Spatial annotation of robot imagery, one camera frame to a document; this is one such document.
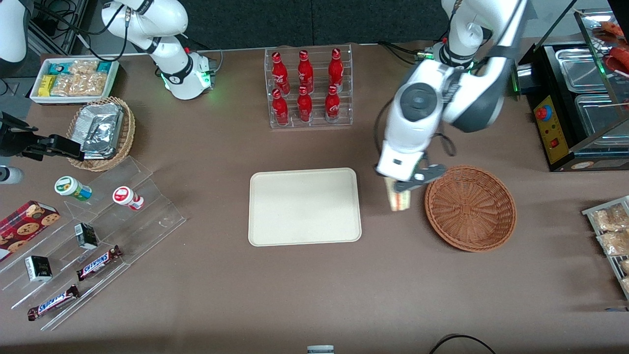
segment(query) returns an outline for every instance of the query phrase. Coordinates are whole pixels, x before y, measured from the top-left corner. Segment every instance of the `beige tray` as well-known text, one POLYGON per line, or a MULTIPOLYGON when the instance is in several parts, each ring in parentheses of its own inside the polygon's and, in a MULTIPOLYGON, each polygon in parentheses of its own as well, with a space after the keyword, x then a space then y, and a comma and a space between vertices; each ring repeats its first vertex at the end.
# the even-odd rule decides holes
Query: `beige tray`
POLYGON ((261 172, 251 177, 252 245, 354 242, 361 233, 352 169, 261 172))

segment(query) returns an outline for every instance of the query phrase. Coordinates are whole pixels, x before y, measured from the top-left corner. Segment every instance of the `cookie box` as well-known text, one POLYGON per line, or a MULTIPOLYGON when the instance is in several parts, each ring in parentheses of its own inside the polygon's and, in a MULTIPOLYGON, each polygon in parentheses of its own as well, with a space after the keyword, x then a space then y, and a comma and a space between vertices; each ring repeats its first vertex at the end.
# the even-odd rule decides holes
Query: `cookie box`
POLYGON ((30 202, 0 221, 0 261, 16 252, 61 216, 48 205, 30 202))
POLYGON ((33 89, 31 90, 30 99, 33 102, 39 103, 41 105, 78 105, 87 102, 92 102, 96 100, 100 100, 102 98, 109 97, 109 93, 111 92, 111 88, 114 85, 114 80, 116 79, 116 74, 118 73, 118 67, 120 64, 118 61, 112 62, 109 67, 109 71, 107 73, 107 80, 105 82, 105 88, 103 89, 103 93, 100 96, 39 96, 38 88, 42 85, 42 80, 44 77, 50 72, 51 66, 55 64, 61 64, 66 62, 72 62, 73 60, 97 60, 95 57, 65 57, 65 58, 52 58, 46 59, 43 61, 43 64, 40 68, 39 74, 37 75, 37 79, 35 80, 35 84, 33 85, 33 89))

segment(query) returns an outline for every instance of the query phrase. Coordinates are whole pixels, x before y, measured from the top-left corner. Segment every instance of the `snickers bar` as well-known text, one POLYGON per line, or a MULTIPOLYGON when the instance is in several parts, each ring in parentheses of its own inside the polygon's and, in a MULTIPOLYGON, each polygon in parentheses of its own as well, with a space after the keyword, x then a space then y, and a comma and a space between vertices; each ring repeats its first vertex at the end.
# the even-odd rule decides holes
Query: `snickers bar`
POLYGON ((122 251, 120 251, 118 245, 115 245, 114 248, 111 248, 109 251, 107 251, 107 253, 96 258, 92 263, 89 263, 83 269, 77 270, 79 281, 82 282, 86 278, 92 276, 97 271, 106 266, 109 262, 113 261, 119 256, 122 256, 122 251))
POLYGON ((79 289, 77 289, 76 285, 73 285, 65 292, 53 297, 45 303, 29 309, 28 320, 34 321, 39 317, 42 317, 46 312, 52 309, 58 309, 62 305, 68 303, 70 300, 78 299, 79 297, 81 297, 81 295, 79 294, 79 289))

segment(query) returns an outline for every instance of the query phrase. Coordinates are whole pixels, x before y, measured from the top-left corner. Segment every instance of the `yellow control panel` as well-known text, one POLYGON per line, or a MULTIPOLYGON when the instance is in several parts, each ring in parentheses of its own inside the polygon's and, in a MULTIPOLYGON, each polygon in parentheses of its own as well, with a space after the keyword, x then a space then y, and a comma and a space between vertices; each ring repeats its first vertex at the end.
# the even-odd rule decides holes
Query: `yellow control panel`
POLYGON ((555 113, 555 106, 546 97, 534 110, 537 128, 540 130, 542 142, 550 163, 556 163, 569 153, 568 144, 565 142, 564 132, 561 130, 559 119, 555 113))

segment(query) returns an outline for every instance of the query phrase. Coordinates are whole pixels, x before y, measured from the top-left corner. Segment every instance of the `red emergency stop button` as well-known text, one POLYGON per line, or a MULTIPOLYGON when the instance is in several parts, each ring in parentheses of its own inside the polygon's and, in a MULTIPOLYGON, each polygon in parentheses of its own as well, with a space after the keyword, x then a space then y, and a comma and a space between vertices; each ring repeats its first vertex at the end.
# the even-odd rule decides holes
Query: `red emergency stop button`
POLYGON ((535 111, 535 118, 543 121, 543 122, 547 122, 550 120, 550 117, 552 117, 552 107, 545 105, 541 108, 538 108, 537 111, 535 111))

